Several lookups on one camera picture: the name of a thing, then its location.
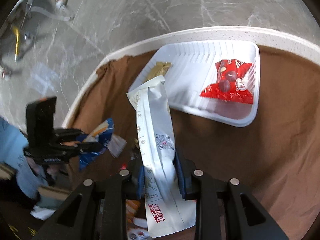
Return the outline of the blue Tipo cake packet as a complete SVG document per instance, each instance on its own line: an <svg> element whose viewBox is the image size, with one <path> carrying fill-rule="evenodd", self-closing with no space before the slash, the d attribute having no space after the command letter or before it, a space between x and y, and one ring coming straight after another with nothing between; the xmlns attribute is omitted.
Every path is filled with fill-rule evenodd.
<svg viewBox="0 0 320 240"><path fill-rule="evenodd" d="M97 157L104 154L107 150L110 154L117 158L127 145L122 137L114 134L114 122L112 118L106 119L97 126L90 134L82 134L76 138L80 143L98 143L99 147L95 150L90 148L79 156L79 171L85 169L90 163L95 161Z"/></svg>

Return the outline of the long white snack packet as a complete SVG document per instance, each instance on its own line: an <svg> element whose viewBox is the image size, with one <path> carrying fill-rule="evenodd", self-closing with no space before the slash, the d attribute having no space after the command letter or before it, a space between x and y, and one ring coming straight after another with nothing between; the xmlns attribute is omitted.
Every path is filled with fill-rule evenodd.
<svg viewBox="0 0 320 240"><path fill-rule="evenodd" d="M196 220L196 202L184 200L178 187L174 129L164 84L165 78L157 76L127 94L136 110L146 220L152 238L191 228Z"/></svg>

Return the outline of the orange snack packet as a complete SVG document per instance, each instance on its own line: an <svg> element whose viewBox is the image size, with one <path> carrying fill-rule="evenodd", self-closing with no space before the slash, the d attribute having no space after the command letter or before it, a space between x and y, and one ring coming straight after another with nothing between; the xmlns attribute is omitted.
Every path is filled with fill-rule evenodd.
<svg viewBox="0 0 320 240"><path fill-rule="evenodd" d="M126 218L128 223L133 223L141 202L139 200L126 200Z"/></svg>

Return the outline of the red white snack packet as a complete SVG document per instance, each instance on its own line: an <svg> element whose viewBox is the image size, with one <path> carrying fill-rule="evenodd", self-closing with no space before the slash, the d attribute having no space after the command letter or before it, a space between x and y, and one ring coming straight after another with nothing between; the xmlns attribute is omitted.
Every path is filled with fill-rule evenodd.
<svg viewBox="0 0 320 240"><path fill-rule="evenodd" d="M133 218L127 227L127 239L129 240L146 240L149 239L147 220L144 218Z"/></svg>

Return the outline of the brown table cloth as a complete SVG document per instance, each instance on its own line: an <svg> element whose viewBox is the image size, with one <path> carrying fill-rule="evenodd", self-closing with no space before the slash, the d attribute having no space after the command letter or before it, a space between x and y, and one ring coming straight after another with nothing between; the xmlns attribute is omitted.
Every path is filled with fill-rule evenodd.
<svg viewBox="0 0 320 240"><path fill-rule="evenodd" d="M283 50L259 46L261 79L257 116L237 128L171 109L175 141L187 159L213 178L238 178L289 239L319 239L319 65ZM104 153L82 172L71 160L75 189L86 178L101 181L129 161L137 138L136 111L126 96L156 50L112 60L97 70L67 121L92 132L112 118L128 142L116 159Z"/></svg>

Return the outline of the gold snack packet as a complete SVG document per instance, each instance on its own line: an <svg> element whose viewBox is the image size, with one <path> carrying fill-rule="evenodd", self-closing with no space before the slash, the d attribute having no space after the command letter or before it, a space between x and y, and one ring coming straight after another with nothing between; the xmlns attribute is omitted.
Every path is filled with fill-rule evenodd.
<svg viewBox="0 0 320 240"><path fill-rule="evenodd" d="M146 81L149 81L157 76L165 76L170 67L172 66L171 62L156 62L154 67L150 70L146 77Z"/></svg>

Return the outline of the white plastic tray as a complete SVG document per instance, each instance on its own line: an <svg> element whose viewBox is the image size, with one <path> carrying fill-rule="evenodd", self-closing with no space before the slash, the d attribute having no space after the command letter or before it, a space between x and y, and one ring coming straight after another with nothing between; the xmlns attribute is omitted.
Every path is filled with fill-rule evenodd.
<svg viewBox="0 0 320 240"><path fill-rule="evenodd" d="M216 82L215 64L231 59L253 64L243 79L243 85L253 95L252 104L200 96L208 85ZM148 61L129 90L142 85L157 62L171 63L164 84L171 108L235 127L248 126L255 119L260 87L260 51L255 43L215 40L164 45Z"/></svg>

